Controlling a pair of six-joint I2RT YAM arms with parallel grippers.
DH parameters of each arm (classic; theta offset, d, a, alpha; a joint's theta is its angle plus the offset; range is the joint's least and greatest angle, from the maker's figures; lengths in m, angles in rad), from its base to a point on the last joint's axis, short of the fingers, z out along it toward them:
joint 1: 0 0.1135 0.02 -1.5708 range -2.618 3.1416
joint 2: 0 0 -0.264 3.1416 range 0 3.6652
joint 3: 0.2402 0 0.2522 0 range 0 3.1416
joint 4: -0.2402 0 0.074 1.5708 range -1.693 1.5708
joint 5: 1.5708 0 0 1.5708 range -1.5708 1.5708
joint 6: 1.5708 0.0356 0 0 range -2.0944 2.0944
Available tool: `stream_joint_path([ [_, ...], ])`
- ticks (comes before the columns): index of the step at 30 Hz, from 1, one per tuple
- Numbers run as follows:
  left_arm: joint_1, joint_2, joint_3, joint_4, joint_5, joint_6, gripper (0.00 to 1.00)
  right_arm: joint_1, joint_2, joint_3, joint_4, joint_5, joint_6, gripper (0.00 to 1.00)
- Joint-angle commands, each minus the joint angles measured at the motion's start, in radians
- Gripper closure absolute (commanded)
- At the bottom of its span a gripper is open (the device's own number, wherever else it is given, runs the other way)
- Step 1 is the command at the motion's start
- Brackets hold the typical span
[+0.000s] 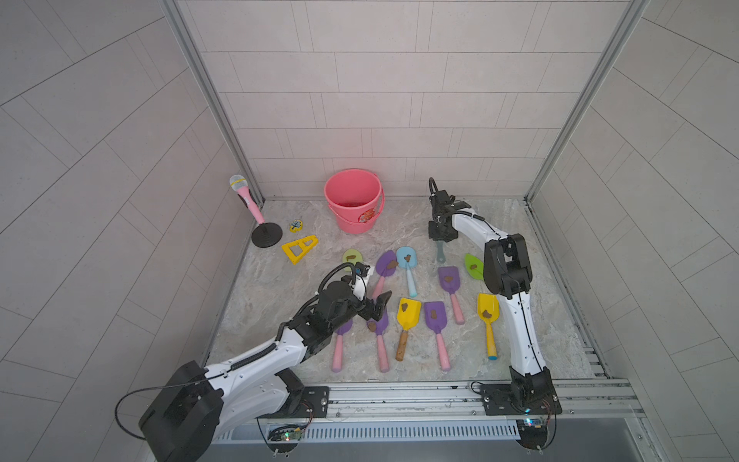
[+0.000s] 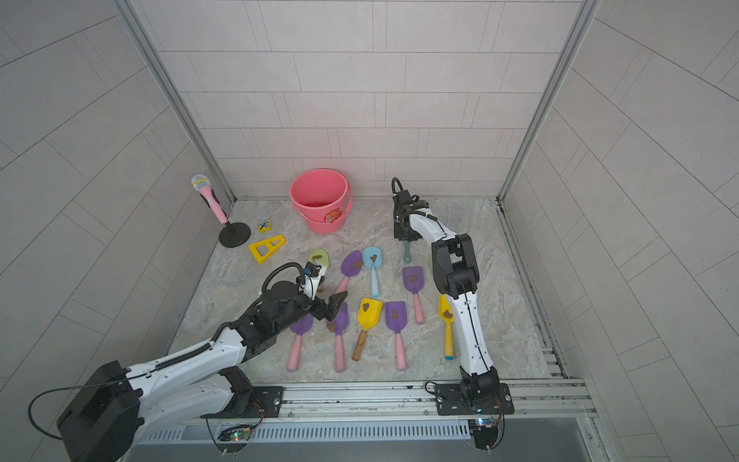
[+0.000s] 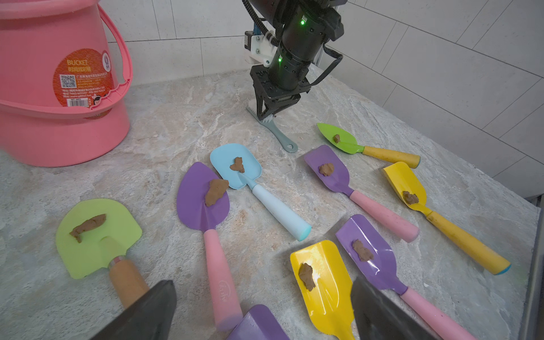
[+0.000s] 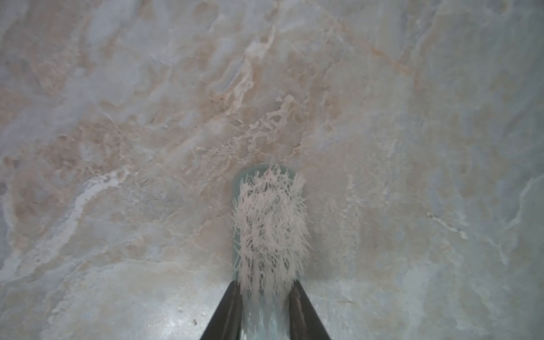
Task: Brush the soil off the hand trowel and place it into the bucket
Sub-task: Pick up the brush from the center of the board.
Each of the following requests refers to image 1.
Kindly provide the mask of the purple pointed trowel pink handle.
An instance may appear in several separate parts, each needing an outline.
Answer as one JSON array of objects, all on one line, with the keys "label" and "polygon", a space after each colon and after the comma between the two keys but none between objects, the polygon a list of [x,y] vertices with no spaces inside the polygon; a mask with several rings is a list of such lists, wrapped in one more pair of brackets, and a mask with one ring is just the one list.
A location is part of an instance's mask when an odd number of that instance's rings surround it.
[{"label": "purple pointed trowel pink handle", "polygon": [[337,337],[331,367],[333,373],[340,373],[340,371],[342,371],[344,355],[344,335],[350,332],[350,329],[352,328],[352,323],[353,321],[349,320],[344,325],[340,326],[336,331]]}]

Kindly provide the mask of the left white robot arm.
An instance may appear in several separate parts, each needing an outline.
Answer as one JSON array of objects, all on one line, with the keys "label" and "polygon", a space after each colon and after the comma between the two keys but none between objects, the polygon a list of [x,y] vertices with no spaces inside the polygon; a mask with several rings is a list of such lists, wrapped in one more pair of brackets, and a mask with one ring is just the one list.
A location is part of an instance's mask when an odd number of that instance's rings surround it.
[{"label": "left white robot arm", "polygon": [[274,339],[207,367],[190,361],[154,387],[157,396],[139,419],[137,439],[158,461],[196,461],[216,437],[239,425],[293,413],[304,389],[294,367],[323,350],[354,317],[380,320],[391,296],[369,298],[361,279],[319,285]]}]

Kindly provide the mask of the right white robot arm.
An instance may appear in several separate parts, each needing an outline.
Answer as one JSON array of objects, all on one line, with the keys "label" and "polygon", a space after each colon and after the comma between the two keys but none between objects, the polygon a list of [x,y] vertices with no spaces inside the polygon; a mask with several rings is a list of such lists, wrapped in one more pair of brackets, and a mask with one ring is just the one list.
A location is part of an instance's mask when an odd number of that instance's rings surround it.
[{"label": "right white robot arm", "polygon": [[530,304],[532,269],[525,238],[497,229],[471,205],[440,190],[429,180],[432,219],[429,238],[451,242],[464,234],[483,251],[483,281],[502,302],[511,348],[513,409],[529,414],[542,409],[561,413],[550,369],[538,344]]}]

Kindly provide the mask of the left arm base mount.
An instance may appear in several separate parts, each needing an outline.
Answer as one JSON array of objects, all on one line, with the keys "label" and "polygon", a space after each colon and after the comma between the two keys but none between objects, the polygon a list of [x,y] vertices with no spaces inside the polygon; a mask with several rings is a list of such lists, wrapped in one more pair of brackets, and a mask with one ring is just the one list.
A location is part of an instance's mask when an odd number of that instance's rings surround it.
[{"label": "left arm base mount", "polygon": [[273,413],[261,415],[267,419],[325,418],[329,404],[328,386],[306,386],[290,369],[275,376],[277,391],[286,392],[286,398]]}]

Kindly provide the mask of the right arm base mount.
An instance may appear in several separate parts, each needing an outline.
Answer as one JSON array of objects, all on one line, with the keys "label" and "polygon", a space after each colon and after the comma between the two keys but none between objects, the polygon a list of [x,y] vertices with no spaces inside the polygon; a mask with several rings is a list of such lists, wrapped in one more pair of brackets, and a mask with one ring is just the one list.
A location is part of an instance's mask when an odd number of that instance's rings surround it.
[{"label": "right arm base mount", "polygon": [[510,373],[509,384],[471,383],[471,390],[480,396],[487,416],[553,416],[563,412],[548,367],[534,375],[521,375],[510,367]]}]

